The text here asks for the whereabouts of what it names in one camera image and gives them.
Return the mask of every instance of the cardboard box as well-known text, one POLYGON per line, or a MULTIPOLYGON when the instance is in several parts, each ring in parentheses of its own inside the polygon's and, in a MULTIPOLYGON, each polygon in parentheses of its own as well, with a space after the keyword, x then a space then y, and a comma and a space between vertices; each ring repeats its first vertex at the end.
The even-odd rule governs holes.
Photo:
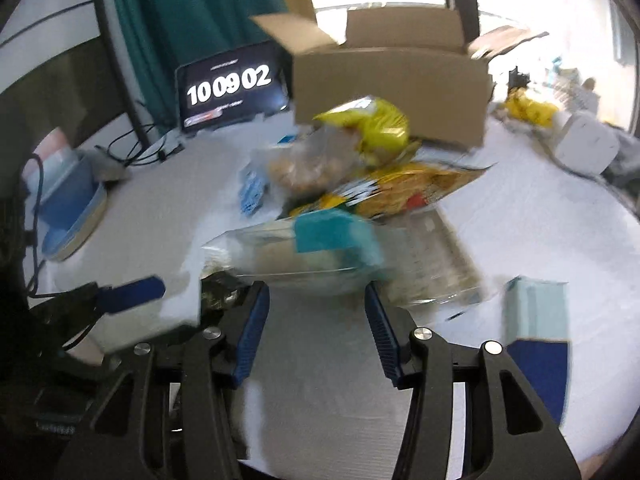
POLYGON ((291 13, 252 18, 293 56, 296 120, 374 95, 398 106, 411 134, 482 145, 491 79, 466 53, 458 12, 379 7, 348 12, 338 45, 315 22, 291 13))

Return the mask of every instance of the teal curtain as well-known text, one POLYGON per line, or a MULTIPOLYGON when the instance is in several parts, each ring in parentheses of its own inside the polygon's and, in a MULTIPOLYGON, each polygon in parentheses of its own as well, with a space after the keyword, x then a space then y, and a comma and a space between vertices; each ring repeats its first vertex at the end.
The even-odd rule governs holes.
POLYGON ((284 0, 115 0, 145 105, 175 126, 174 72, 218 52, 264 41, 250 16, 286 11, 284 0))

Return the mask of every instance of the yellow plastic package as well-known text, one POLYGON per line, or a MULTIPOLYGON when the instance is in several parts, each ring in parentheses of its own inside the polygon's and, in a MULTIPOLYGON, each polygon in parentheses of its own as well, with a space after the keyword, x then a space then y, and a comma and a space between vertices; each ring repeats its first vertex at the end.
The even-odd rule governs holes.
POLYGON ((432 204, 472 182, 487 170, 446 168, 409 162, 377 170, 349 182, 316 202, 290 211, 290 216, 340 207, 366 218, 393 215, 432 204))
POLYGON ((540 103, 531 99, 527 96, 524 88, 513 89, 504 102, 504 107, 515 119, 545 128, 550 128, 553 125, 552 118, 559 110, 557 106, 551 103, 540 103))
POLYGON ((409 120, 390 102, 378 97, 363 97, 314 118, 357 129, 362 136, 358 150, 368 166, 390 163, 409 145, 409 120))

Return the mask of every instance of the table surface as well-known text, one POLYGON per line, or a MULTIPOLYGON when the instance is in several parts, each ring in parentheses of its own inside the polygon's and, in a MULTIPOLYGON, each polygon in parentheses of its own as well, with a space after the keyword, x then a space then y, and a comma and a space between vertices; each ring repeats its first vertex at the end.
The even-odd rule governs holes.
MULTIPOLYGON (((92 337, 103 349, 197 322, 201 245, 272 218, 269 209, 251 219, 240 214, 238 172, 251 148, 294 130, 290 114, 281 114, 198 136, 114 190, 88 242, 67 261, 46 266, 59 290, 149 274, 165 280, 162 300, 98 323, 92 337)), ((503 339, 508 280, 567 282, 572 349, 561 431, 584 460, 626 430, 640 403, 640 224, 606 189, 563 173, 534 141, 491 118, 484 147, 470 158, 496 164, 440 204, 489 298, 450 321, 452 307, 412 314, 450 342, 479 346, 503 339)), ((449 478, 458 477, 462 462, 460 393, 449 478)), ((391 477, 409 400, 382 373, 362 295, 309 298, 276 290, 232 420, 249 446, 249 463, 265 472, 290 480, 379 480, 391 477)))

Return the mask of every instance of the digital clock display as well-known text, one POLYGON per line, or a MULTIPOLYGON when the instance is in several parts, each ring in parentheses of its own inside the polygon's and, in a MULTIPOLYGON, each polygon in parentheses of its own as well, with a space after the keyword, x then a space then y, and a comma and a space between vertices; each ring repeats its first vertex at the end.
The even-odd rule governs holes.
POLYGON ((183 65, 175 79, 180 124, 187 132, 274 114, 289 102, 282 51, 272 41, 183 65))

